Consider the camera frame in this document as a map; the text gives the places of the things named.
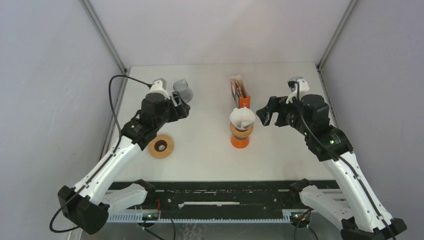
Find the grey glass carafe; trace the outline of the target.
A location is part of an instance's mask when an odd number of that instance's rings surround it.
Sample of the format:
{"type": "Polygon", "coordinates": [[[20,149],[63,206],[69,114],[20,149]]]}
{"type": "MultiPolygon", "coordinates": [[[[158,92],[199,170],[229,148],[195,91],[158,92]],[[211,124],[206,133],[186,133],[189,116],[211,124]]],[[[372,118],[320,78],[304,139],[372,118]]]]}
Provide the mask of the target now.
{"type": "Polygon", "coordinates": [[[179,94],[180,98],[185,103],[189,103],[194,97],[192,89],[189,87],[188,82],[184,78],[173,84],[173,90],[179,94]]]}

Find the white paper coffee filter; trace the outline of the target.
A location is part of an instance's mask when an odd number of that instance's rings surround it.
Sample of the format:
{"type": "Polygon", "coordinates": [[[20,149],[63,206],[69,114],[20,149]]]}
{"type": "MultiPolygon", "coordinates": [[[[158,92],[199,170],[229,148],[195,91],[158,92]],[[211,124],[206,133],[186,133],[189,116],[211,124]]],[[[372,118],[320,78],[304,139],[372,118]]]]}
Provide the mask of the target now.
{"type": "Polygon", "coordinates": [[[247,130],[249,125],[255,122],[256,115],[247,107],[234,108],[229,116],[230,122],[238,130],[247,130]]]}

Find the orange glass carafe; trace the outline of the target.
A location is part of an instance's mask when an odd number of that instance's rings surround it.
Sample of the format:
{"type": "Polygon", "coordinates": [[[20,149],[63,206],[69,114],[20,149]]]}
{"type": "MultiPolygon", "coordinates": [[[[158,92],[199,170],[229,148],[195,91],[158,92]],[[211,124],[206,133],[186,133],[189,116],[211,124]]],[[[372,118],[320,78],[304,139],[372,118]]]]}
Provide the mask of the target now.
{"type": "Polygon", "coordinates": [[[249,145],[250,138],[249,137],[237,137],[235,135],[232,135],[230,137],[230,142],[231,142],[233,147],[235,147],[237,149],[244,149],[249,145]]]}

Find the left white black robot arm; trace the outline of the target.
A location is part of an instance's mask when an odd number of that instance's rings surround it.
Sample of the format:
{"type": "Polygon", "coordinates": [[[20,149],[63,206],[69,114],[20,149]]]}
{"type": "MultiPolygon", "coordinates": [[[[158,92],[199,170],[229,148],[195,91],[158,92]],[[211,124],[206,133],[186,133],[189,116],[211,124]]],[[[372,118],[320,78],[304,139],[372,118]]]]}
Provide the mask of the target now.
{"type": "Polygon", "coordinates": [[[135,205],[153,207],[157,196],[142,180],[112,194],[107,191],[117,175],[157,137],[164,124],[187,118],[190,110],[176,92],[169,98],[160,93],[147,94],[141,108],[123,126],[117,141],[97,165],[74,186],[64,185],[58,191],[58,212],[76,228],[93,235],[110,215],[135,205]]]}

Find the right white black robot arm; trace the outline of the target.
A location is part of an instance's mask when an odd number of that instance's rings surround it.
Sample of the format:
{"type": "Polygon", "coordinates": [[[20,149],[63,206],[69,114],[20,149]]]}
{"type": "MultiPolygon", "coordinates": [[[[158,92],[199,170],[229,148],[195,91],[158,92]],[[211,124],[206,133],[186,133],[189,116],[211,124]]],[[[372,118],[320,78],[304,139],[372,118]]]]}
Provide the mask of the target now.
{"type": "Polygon", "coordinates": [[[268,126],[277,114],[277,127],[290,126],[304,136],[307,148],[334,177],[348,207],[323,196],[309,180],[291,185],[289,203],[295,208],[310,207],[334,224],[344,240],[389,240],[406,231],[401,218],[393,217],[382,205],[365,178],[346,134],[330,124],[329,106],[317,94],[301,98],[269,98],[256,111],[268,126]]]}

